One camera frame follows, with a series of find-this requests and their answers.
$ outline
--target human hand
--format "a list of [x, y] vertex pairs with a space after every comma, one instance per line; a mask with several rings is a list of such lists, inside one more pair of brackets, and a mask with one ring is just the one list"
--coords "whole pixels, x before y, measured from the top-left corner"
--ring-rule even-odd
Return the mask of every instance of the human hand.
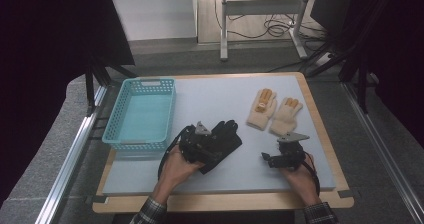
[[180, 147], [176, 145], [169, 152], [168, 158], [163, 165], [159, 181], [152, 193], [153, 199], [165, 205], [172, 190], [186, 181], [203, 165], [200, 162], [187, 162], [181, 154]]
[[[313, 167], [314, 157], [306, 153], [305, 162]], [[279, 171], [287, 179], [293, 191], [300, 196], [306, 206], [321, 203], [321, 199], [316, 192], [312, 175], [305, 166], [300, 165], [300, 167], [294, 171], [286, 168], [279, 168]]]

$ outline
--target plaid sleeve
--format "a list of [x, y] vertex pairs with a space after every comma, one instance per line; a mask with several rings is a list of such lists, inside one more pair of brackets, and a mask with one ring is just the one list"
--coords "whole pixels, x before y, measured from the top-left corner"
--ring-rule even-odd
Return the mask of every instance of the plaid sleeve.
[[327, 202], [305, 207], [303, 210], [308, 224], [337, 224], [337, 216]]
[[130, 224], [158, 224], [161, 223], [166, 216], [166, 206], [157, 203], [152, 197], [149, 197], [141, 207]]

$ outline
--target blue plastic basket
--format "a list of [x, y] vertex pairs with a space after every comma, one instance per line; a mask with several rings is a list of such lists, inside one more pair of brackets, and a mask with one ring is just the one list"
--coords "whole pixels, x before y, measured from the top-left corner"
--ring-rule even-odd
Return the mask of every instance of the blue plastic basket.
[[102, 141], [117, 150], [165, 150], [175, 96], [175, 80], [171, 78], [125, 80]]

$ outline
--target gray floor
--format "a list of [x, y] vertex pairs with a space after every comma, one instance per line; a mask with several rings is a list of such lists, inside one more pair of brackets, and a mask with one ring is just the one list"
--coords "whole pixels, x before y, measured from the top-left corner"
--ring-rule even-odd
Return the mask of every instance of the gray floor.
[[[229, 60], [219, 60], [218, 46], [197, 45], [193, 40], [131, 43], [137, 66], [128, 69], [143, 75], [185, 75], [268, 72], [298, 60], [290, 42], [232, 44]], [[349, 209], [336, 209], [342, 223], [415, 223], [388, 175], [370, 138], [337, 80], [339, 66], [309, 78], [324, 125], [355, 198]], [[292, 65], [279, 71], [297, 71]], [[124, 78], [110, 71], [115, 79]], [[424, 151], [409, 132], [368, 89], [369, 117], [412, 188], [424, 200]], [[42, 148], [0, 210], [0, 223], [34, 223], [86, 112], [85, 79], [68, 86], [67, 99]], [[90, 135], [54, 223], [112, 223], [113, 215], [96, 214], [87, 197], [95, 194], [108, 146], [99, 141], [106, 116]], [[296, 212], [296, 223], [302, 223]]]

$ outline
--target work glove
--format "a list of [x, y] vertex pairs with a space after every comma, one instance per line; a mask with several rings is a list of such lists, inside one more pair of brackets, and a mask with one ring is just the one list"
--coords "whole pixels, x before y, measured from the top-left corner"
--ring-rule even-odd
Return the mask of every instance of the work glove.
[[259, 130], [265, 130], [269, 119], [277, 108], [275, 96], [277, 94], [271, 89], [262, 89], [258, 91], [255, 100], [253, 101], [247, 124]]
[[290, 97], [284, 98], [272, 120], [271, 132], [282, 136], [287, 132], [293, 131], [297, 126], [296, 114], [302, 107], [303, 105], [299, 100]]
[[206, 174], [242, 144], [237, 135], [237, 129], [238, 125], [234, 120], [219, 122], [208, 135], [196, 134], [196, 127], [193, 125], [185, 127], [165, 151], [158, 176], [160, 177], [168, 150], [177, 145], [179, 138], [178, 145], [184, 159], [190, 163], [204, 163], [205, 165], [199, 171]]

